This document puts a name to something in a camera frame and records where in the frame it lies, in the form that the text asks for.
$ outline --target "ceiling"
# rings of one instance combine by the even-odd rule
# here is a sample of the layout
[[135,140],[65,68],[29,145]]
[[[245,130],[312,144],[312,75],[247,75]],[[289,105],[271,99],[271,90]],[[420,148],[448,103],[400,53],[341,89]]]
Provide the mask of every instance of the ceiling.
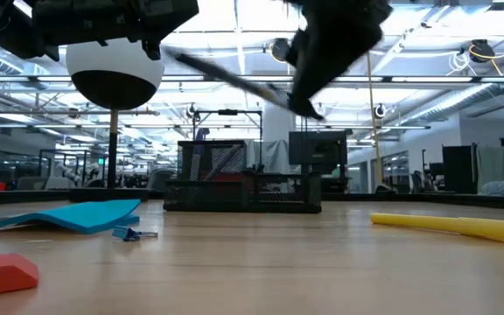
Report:
[[[486,39],[501,56],[495,61],[504,70],[504,10],[489,10],[490,5],[462,5],[435,7],[431,4],[394,4],[394,12],[382,24],[384,38],[369,54],[373,76],[432,76],[455,77],[474,75],[498,75],[491,62],[467,62],[458,56],[460,48],[467,47],[473,39]],[[279,1],[271,0],[199,0],[200,13],[168,36],[163,46],[184,48],[193,54],[213,60],[229,71],[248,76],[287,76],[293,69],[274,60],[269,46],[276,38],[291,39],[294,31],[305,26],[297,11]],[[31,75],[32,66],[44,74],[67,75],[65,67],[66,48],[60,48],[61,61],[48,58],[21,60],[0,48],[0,60],[19,69],[21,74]],[[367,76],[367,58],[358,60],[346,75]],[[124,128],[120,130],[122,143],[140,145],[145,154],[173,152],[176,141],[190,133],[191,120],[186,115],[190,104],[197,109],[262,109],[263,102],[257,97],[244,94],[220,82],[177,81],[173,75],[195,75],[192,69],[164,59],[165,74],[157,94],[137,110],[138,115],[121,115],[121,125],[160,125],[160,128]],[[281,83],[284,88],[289,84]],[[43,86],[0,82],[0,111],[48,112],[29,115],[37,124],[100,126],[109,122],[103,109],[91,104],[77,93],[68,82],[48,82]],[[383,104],[388,109],[387,122],[409,116],[414,110],[432,102],[451,90],[466,86],[453,84],[376,84],[372,89],[374,104]],[[321,91],[313,99],[326,115],[325,125],[367,125],[371,121],[370,90],[368,84],[336,83]],[[464,109],[465,113],[486,109],[504,102],[504,93],[490,100],[480,100],[475,108]],[[78,109],[89,111],[78,116],[56,115]],[[498,111],[480,117],[497,115]],[[413,123],[425,121],[418,119]],[[23,123],[7,119],[7,123]],[[253,116],[212,115],[204,125],[238,125],[235,129],[212,128],[209,138],[249,138],[260,136]],[[85,136],[92,141],[106,143],[106,128],[43,128],[42,132],[62,138],[64,135]],[[363,138],[364,133],[355,134]],[[72,137],[68,142],[87,145]]]

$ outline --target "white pillar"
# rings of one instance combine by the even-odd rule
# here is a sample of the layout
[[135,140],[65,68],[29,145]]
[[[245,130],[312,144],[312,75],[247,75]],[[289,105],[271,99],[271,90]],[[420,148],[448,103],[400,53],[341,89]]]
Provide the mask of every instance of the white pillar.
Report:
[[263,141],[289,141],[289,132],[295,130],[295,115],[289,110],[270,103],[263,104]]

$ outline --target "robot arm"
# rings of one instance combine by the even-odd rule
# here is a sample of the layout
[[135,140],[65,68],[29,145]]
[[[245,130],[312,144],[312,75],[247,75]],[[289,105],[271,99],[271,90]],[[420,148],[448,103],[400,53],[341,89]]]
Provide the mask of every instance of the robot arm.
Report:
[[161,40],[200,11],[198,0],[24,0],[29,15],[14,2],[0,0],[0,46],[22,59],[55,61],[59,46],[121,38],[141,40],[159,60]]

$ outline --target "computer monitor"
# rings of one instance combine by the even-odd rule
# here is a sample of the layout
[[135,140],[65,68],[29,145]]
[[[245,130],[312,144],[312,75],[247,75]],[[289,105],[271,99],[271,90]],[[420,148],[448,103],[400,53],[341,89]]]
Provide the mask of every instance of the computer monitor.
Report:
[[342,131],[292,131],[290,165],[347,165],[347,133]]

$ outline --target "binder clip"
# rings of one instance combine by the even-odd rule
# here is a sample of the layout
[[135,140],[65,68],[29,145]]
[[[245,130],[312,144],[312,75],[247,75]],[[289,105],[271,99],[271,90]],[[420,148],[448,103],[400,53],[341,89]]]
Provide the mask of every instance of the binder clip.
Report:
[[156,232],[137,232],[132,230],[130,227],[115,226],[112,235],[121,238],[124,242],[139,241],[141,237],[157,237]]

